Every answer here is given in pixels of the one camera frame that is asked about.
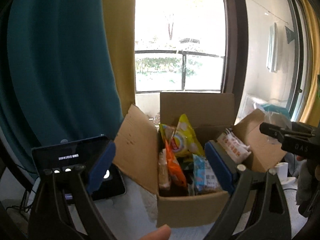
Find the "snack package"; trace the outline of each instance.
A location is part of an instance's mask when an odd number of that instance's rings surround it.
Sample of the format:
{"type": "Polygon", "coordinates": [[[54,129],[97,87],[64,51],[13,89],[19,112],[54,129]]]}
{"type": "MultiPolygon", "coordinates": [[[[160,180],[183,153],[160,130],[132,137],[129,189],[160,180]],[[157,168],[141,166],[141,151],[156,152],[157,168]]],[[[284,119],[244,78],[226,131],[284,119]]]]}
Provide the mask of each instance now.
{"type": "Polygon", "coordinates": [[[250,146],[240,141],[229,129],[226,129],[218,137],[217,142],[236,164],[241,164],[251,154],[249,151],[250,146]]]}
{"type": "Polygon", "coordinates": [[[159,177],[159,189],[170,190],[171,178],[169,177],[168,164],[167,164],[167,157],[166,157],[166,150],[165,149],[163,149],[159,153],[158,177],[159,177]]]}
{"type": "Polygon", "coordinates": [[[192,183],[188,184],[188,195],[189,196],[195,196],[196,192],[195,192],[195,181],[192,178],[192,183]]]}
{"type": "Polygon", "coordinates": [[[208,160],[203,156],[193,154],[194,162],[194,185],[198,194],[207,194],[221,190],[216,175],[208,160]]]}
{"type": "Polygon", "coordinates": [[[177,158],[192,157],[192,154],[204,156],[204,150],[197,140],[195,131],[185,114],[180,116],[177,128],[172,134],[170,144],[177,158]]]}
{"type": "Polygon", "coordinates": [[[162,140],[163,140],[163,142],[165,142],[165,141],[171,140],[172,134],[174,133],[176,128],[173,126],[161,123],[161,124],[159,124],[159,130],[161,133],[162,140]]]}
{"type": "Polygon", "coordinates": [[[177,158],[174,156],[172,152],[170,144],[167,141],[165,141],[164,143],[169,175],[171,176],[171,179],[174,182],[174,184],[187,189],[186,176],[183,174],[183,171],[177,161],[177,158]]]}

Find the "window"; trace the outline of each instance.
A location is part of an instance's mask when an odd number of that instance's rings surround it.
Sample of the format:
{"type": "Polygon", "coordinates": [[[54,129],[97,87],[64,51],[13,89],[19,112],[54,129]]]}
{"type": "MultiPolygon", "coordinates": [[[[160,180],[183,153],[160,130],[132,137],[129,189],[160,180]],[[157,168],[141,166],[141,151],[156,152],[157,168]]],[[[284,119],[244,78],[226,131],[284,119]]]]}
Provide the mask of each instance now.
{"type": "Polygon", "coordinates": [[[225,35],[223,0],[136,0],[136,93],[220,92],[225,35]]]}
{"type": "Polygon", "coordinates": [[[308,52],[308,32],[299,4],[295,0],[246,0],[246,6],[249,53],[237,120],[256,104],[265,103],[287,108],[297,120],[303,94],[309,92],[303,85],[308,76],[303,55],[308,52]]]}

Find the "blue gripper pad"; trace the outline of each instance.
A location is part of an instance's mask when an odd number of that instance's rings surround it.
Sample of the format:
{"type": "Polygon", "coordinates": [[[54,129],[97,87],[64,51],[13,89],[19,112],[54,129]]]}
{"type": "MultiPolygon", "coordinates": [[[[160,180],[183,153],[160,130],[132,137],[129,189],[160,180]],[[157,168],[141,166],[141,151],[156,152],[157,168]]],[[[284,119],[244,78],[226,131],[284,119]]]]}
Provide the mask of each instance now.
{"type": "Polygon", "coordinates": [[[88,172],[88,184],[86,190],[89,195],[100,188],[101,183],[103,182],[103,176],[110,168],[115,155],[116,144],[113,141],[109,141],[104,153],[99,156],[88,172]]]}
{"type": "Polygon", "coordinates": [[[229,157],[225,150],[213,140],[205,144],[204,151],[222,189],[232,195],[235,190],[235,183],[238,180],[235,162],[229,157]]]}

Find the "white snack package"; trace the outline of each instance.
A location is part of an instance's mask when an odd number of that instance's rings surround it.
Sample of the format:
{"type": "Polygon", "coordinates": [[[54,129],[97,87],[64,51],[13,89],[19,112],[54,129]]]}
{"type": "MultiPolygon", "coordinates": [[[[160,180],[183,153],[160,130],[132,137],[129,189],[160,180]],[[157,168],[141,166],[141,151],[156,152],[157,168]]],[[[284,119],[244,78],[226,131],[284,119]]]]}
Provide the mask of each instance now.
{"type": "Polygon", "coordinates": [[[227,152],[227,154],[236,164],[241,164],[251,154],[251,152],[249,151],[250,146],[247,146],[243,142],[241,142],[229,130],[223,132],[218,137],[217,142],[222,146],[222,148],[227,152]]]}

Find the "white wall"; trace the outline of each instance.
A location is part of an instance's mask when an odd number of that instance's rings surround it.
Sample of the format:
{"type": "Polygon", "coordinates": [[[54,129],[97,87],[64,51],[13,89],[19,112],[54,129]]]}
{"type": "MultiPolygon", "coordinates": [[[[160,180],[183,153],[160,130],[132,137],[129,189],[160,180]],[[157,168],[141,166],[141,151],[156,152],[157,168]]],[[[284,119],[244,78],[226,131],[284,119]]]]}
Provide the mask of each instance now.
{"type": "Polygon", "coordinates": [[[286,42],[284,26],[293,30],[287,0],[246,0],[249,25],[249,51],[244,95],[252,94],[270,103],[285,106],[293,75],[294,42],[286,42]],[[266,68],[269,28],[276,22],[281,35],[282,53],[279,53],[281,70],[270,73],[266,68]]]}
{"type": "Polygon", "coordinates": [[[160,93],[136,94],[136,106],[150,118],[160,112],[160,93]]]}

